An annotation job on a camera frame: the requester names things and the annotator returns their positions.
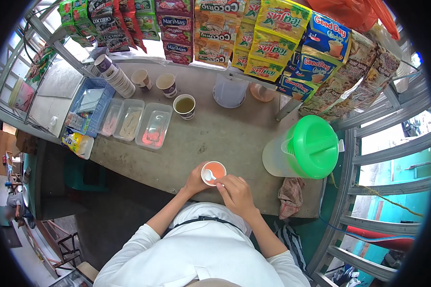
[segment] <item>spoon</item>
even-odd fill
[[[204,179],[206,181],[210,181],[210,180],[216,180],[216,177],[212,174],[212,170],[205,169],[204,170]]]

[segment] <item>stack of paper cups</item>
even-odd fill
[[[131,98],[136,92],[136,86],[129,80],[125,73],[107,57],[100,55],[94,65],[104,76],[105,80],[125,99]]]

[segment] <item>plastic pitcher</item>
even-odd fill
[[[224,108],[233,109],[244,102],[248,81],[217,74],[213,94],[214,100]]]
[[[322,179],[332,172],[342,151],[343,140],[339,142],[332,127],[308,115],[267,143],[262,161],[274,176]]]

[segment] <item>red pipe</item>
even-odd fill
[[[393,236],[390,234],[367,231],[367,230],[352,227],[352,226],[348,226],[346,231],[357,234],[365,238],[382,238],[382,237]],[[380,246],[386,249],[393,249],[397,251],[407,252],[412,247],[413,242],[414,242],[413,239],[403,238],[403,239],[394,239],[394,240],[388,240],[388,241],[370,242],[370,244],[375,244],[377,246]]]

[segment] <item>black strap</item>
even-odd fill
[[[225,221],[225,220],[220,219],[218,217],[209,217],[209,216],[198,216],[198,218],[190,219],[188,221],[184,221],[182,223],[176,224],[176,226],[174,226],[174,228],[179,227],[179,226],[184,225],[184,224],[191,223],[191,222],[196,222],[196,221],[218,221],[220,223],[228,223],[231,226],[234,226],[234,227],[238,228],[241,232],[243,232],[240,227],[237,227],[235,224],[233,224],[231,222]],[[168,234],[174,228],[166,229],[166,231],[163,233],[163,235],[161,235],[161,238],[165,237],[165,235]]]

